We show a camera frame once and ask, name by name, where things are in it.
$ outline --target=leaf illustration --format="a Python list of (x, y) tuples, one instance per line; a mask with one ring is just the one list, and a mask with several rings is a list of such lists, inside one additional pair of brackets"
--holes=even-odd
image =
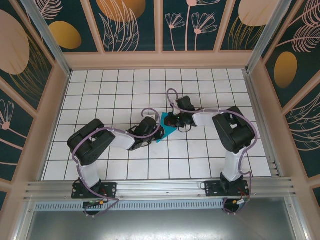
[(311, 53), (311, 50), (320, 43), (320, 25), (300, 27), (290, 42), (295, 52)]
[(34, 2), (42, 17), (47, 20), (53, 20), (63, 8), (61, 0), (34, 0)]

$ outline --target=floral wall pattern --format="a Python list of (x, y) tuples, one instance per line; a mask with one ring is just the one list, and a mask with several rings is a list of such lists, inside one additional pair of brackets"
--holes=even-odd
[(236, 0), (221, 50), (253, 50), (279, 0)]
[(309, 178), (320, 174), (320, 84), (286, 116)]
[(105, 52), (155, 51), (153, 0), (92, 0)]
[(320, 70), (319, 43), (320, 0), (306, 0), (265, 65), (282, 107)]
[(12, 180), (33, 120), (0, 90), (0, 179)]
[(164, 0), (163, 50), (212, 51), (226, 0)]
[(8, 0), (0, 23), (0, 77), (37, 109), (52, 65)]

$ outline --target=purple cable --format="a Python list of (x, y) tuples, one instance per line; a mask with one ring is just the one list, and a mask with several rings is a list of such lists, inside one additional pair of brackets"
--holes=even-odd
[[(157, 115), (157, 117), (158, 117), (158, 119), (159, 119), (159, 123), (161, 122), (161, 116), (160, 116), (160, 114), (159, 114), (155, 109), (153, 109), (153, 108), (145, 108), (145, 109), (143, 109), (142, 112), (141, 112), (141, 116), (142, 116), (142, 117), (144, 116), (143, 114), (144, 114), (145, 110), (152, 110), (152, 111)], [(122, 134), (127, 134), (127, 135), (129, 135), (129, 136), (131, 136), (131, 137), (133, 137), (133, 138), (146, 139), (146, 138), (149, 138), (149, 137), (152, 137), (153, 135), (155, 135), (155, 134), (157, 133), (157, 131), (159, 130), (159, 128), (160, 128), (160, 124), (157, 126), (157, 128), (155, 129), (155, 131), (154, 131), (153, 133), (151, 133), (151, 134), (149, 134), (149, 135), (147, 135), (147, 136), (136, 136), (136, 135), (133, 135), (133, 134), (128, 133), (127, 131), (123, 131), (123, 130), (120, 130), (120, 129), (116, 129), (116, 128), (112, 128), (112, 127), (102, 127), (102, 128), (99, 128), (99, 129), (95, 130), (94, 132), (90, 133), (88, 136), (86, 136), (86, 137), (75, 147), (75, 149), (74, 149), (73, 152), (72, 152), (72, 159), (73, 159), (73, 161), (75, 161), (75, 163), (76, 163), (77, 172), (78, 172), (79, 177), (80, 177), (80, 180), (82, 181), (82, 183), (83, 183), (83, 185), (85, 186), (85, 188), (86, 188), (90, 193), (92, 193), (93, 195), (95, 195), (95, 196), (97, 196), (97, 197), (99, 197), (99, 198), (107, 199), (107, 200), (115, 200), (115, 202), (114, 202), (113, 204), (111, 204), (106, 210), (103, 210), (103, 211), (98, 212), (98, 213), (95, 215), (96, 217), (101, 216), (102, 214), (105, 214), (109, 209), (111, 209), (112, 207), (114, 207), (114, 206), (120, 201), (120, 199), (118, 199), (118, 198), (113, 198), (113, 197), (103, 196), (103, 195), (100, 195), (100, 194), (94, 192), (93, 190), (91, 190), (91, 188), (87, 185), (87, 183), (86, 183), (86, 181), (84, 180), (83, 175), (82, 175), (82, 173), (81, 173), (81, 170), (80, 170), (80, 162), (79, 162), (79, 160), (76, 159), (76, 152), (78, 151), (78, 149), (81, 147), (81, 145), (82, 145), (85, 141), (87, 141), (87, 140), (88, 140), (89, 138), (91, 138), (93, 135), (95, 135), (95, 134), (97, 134), (97, 133), (99, 133), (99, 132), (101, 132), (101, 131), (105, 131), (105, 130), (110, 131), (110, 132), (115, 131), (115, 132), (119, 132), (119, 133), (122, 133)], [(87, 217), (89, 216), (89, 215), (87, 214), (87, 209), (88, 209), (88, 207), (90, 207), (90, 206), (87, 206), (87, 207), (85, 208), (85, 210), (84, 210), (84, 213), (86, 214)]]
[[(245, 121), (250, 125), (250, 127), (253, 129), (253, 131), (254, 131), (254, 141), (253, 141), (253, 143), (252, 143), (250, 146), (248, 146), (248, 147), (242, 152), (242, 154), (241, 154), (241, 156), (240, 156), (240, 159), (239, 159), (239, 165), (238, 165), (238, 171), (239, 171), (239, 173), (241, 173), (242, 175), (248, 175), (248, 174), (249, 174), (249, 182), (250, 182), (250, 183), (249, 183), (249, 196), (248, 196), (248, 198), (250, 198), (250, 196), (251, 196), (251, 190), (252, 190), (252, 173), (251, 173), (251, 171), (242, 172), (242, 171), (241, 171), (241, 165), (242, 165), (242, 160), (243, 160), (243, 158), (244, 158), (245, 153), (248, 152), (248, 150), (250, 150), (251, 148), (253, 148), (253, 147), (255, 146), (255, 144), (257, 143), (257, 141), (258, 141), (258, 137), (257, 137), (257, 136), (258, 136), (258, 133), (257, 133), (257, 130), (256, 130), (255, 126), (254, 126), (247, 118), (245, 118), (245, 117), (242, 116), (241, 114), (239, 114), (239, 113), (237, 113), (237, 112), (234, 112), (234, 111), (222, 110), (222, 109), (218, 109), (218, 110), (214, 110), (214, 109), (209, 109), (209, 110), (201, 109), (201, 110), (198, 110), (198, 111), (183, 110), (183, 109), (175, 106), (175, 105), (173, 104), (173, 102), (170, 100), (170, 97), (169, 97), (169, 92), (170, 92), (170, 91), (173, 91), (173, 92), (175, 93), (176, 99), (178, 99), (178, 92), (177, 92), (175, 89), (173, 89), (173, 88), (169, 88), (169, 89), (166, 91), (166, 97), (167, 97), (170, 105), (171, 105), (173, 108), (179, 110), (180, 112), (189, 113), (189, 114), (197, 114), (197, 113), (228, 113), (228, 114), (235, 115), (235, 116), (237, 116), (237, 117), (245, 120)], [(226, 201), (227, 201), (227, 200), (228, 200), (228, 198), (225, 198), (225, 199), (223, 200), (223, 208), (222, 208), (222, 210), (223, 210), (225, 213), (229, 214), (229, 213), (232, 213), (232, 212), (225, 208), (225, 204), (226, 204)], [(242, 210), (244, 209), (245, 205), (244, 205), (241, 209), (239, 209), (239, 210), (237, 211), (237, 213), (239, 213), (240, 211), (242, 211)]]

